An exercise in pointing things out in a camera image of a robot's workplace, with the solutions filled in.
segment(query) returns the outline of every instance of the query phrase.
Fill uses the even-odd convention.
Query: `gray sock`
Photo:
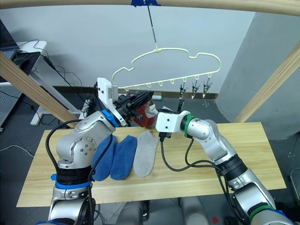
[[[158,139],[155,138],[149,130],[141,133],[137,137],[133,169],[139,177],[145,177],[151,172],[157,145]]]

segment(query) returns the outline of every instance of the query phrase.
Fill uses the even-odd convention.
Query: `sock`
[[[116,145],[111,178],[114,180],[123,180],[130,174],[135,157],[136,145],[136,138],[129,135]]]
[[[158,139],[155,138],[149,130],[141,133],[137,137],[133,169],[139,177],[145,177],[151,172],[157,145]]]
[[[109,143],[109,139],[110,137],[107,137],[98,145],[97,151],[93,158],[92,166],[95,164],[98,157],[107,147]],[[102,159],[99,161],[98,165],[96,166],[96,171],[95,174],[93,175],[93,179],[97,181],[104,180],[106,177],[108,177],[109,173],[111,172],[116,140],[117,140],[116,137],[112,136],[112,144],[110,145],[110,147],[108,148],[108,150],[106,151],[106,153],[103,155]]]

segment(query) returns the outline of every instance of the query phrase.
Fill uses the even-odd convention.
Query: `wooden board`
[[[270,148],[261,123],[218,124],[220,132],[228,139],[267,189],[285,188],[284,180]],[[145,129],[141,127],[118,128],[114,135],[120,142],[127,135],[138,136]],[[58,140],[70,130],[58,130],[50,140],[50,147],[55,152]],[[37,149],[17,207],[49,206],[54,182],[50,175],[55,169],[45,150],[45,131]],[[164,142],[166,160],[173,167],[185,165],[184,155],[190,140],[182,133],[173,134]],[[208,159],[197,142],[194,142],[188,156],[189,161]],[[221,194],[215,170],[212,168],[190,168],[183,172],[173,172],[163,163],[160,145],[157,147],[154,168],[149,176],[139,178],[134,171],[125,180],[95,182],[92,188],[97,203],[115,203],[148,199],[171,198],[180,196]]]
[[[300,15],[299,0],[157,0],[161,6],[220,8]],[[56,5],[131,5],[131,0],[0,0],[0,8]]]
[[[295,72],[300,66],[300,42],[294,47],[283,63],[275,70],[267,82],[259,89],[245,108],[235,118],[235,123],[243,123]]]
[[[50,94],[44,91],[32,79],[30,79],[16,64],[8,59],[0,52],[0,70],[1,76],[15,86],[19,91],[23,92],[38,105],[46,109],[60,121],[66,122],[76,120],[65,107],[56,101]],[[70,123],[68,126],[74,128],[76,123]]]

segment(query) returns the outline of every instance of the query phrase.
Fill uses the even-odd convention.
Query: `green ring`
[[[195,116],[192,116],[191,114],[187,115],[187,121],[186,121],[186,124],[184,125],[184,136],[185,137],[188,137],[188,125],[193,118],[195,118]]]
[[[251,222],[251,220],[253,219],[253,217],[254,217],[257,213],[259,213],[259,212],[261,212],[261,211],[263,211],[263,210],[273,210],[273,207],[271,207],[271,206],[269,206],[269,205],[262,205],[262,206],[258,207],[257,209],[253,210],[253,211],[250,213],[250,215],[249,215],[249,221]]]

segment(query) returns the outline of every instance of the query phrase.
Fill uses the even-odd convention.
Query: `clothes hanger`
[[[218,69],[214,70],[214,71],[210,71],[210,72],[205,72],[205,73],[200,73],[200,74],[194,74],[194,75],[187,75],[187,76],[181,76],[181,77],[176,77],[176,78],[171,78],[171,79],[166,79],[166,80],[161,80],[161,81],[154,81],[154,82],[147,82],[147,83],[140,83],[140,84],[134,84],[134,85],[129,85],[129,86],[124,86],[124,87],[119,87],[119,89],[125,89],[128,90],[129,88],[136,88],[136,89],[140,89],[141,86],[146,85],[149,89],[152,87],[153,84],[158,84],[159,86],[163,86],[164,82],[170,82],[171,84],[175,84],[176,80],[180,80],[182,79],[183,82],[186,82],[188,78],[190,77],[194,77],[196,79],[196,81],[199,79],[199,76],[202,75],[208,75],[209,78],[211,78],[211,75],[218,72],[221,69],[221,60],[218,56],[211,54],[211,53],[205,53],[205,52],[199,52],[197,53],[196,56],[191,56],[189,51],[187,49],[184,48],[158,48],[157,42],[156,42],[156,37],[155,37],[155,32],[154,32],[154,28],[153,28],[153,23],[152,23],[152,18],[151,18],[151,13],[150,13],[150,9],[149,6],[148,7],[148,12],[149,12],[149,18],[150,18],[150,22],[151,22],[151,26],[152,26],[152,32],[153,32],[153,37],[154,37],[154,42],[155,42],[155,49],[151,52],[147,52],[144,53],[136,58],[134,58],[131,61],[132,67],[131,68],[127,68],[127,67],[122,67],[120,69],[118,69],[116,72],[113,73],[112,75],[112,81],[114,80],[115,76],[122,70],[126,70],[126,71],[132,71],[135,69],[135,65],[134,63],[139,60],[140,58],[150,55],[150,54],[154,54],[154,53],[159,53],[162,51],[168,51],[168,50],[172,50],[172,51],[182,51],[182,52],[186,52],[187,53],[187,57],[190,59],[197,59],[199,55],[207,55],[207,56],[211,56],[214,57],[218,63],[219,63],[219,67]]]

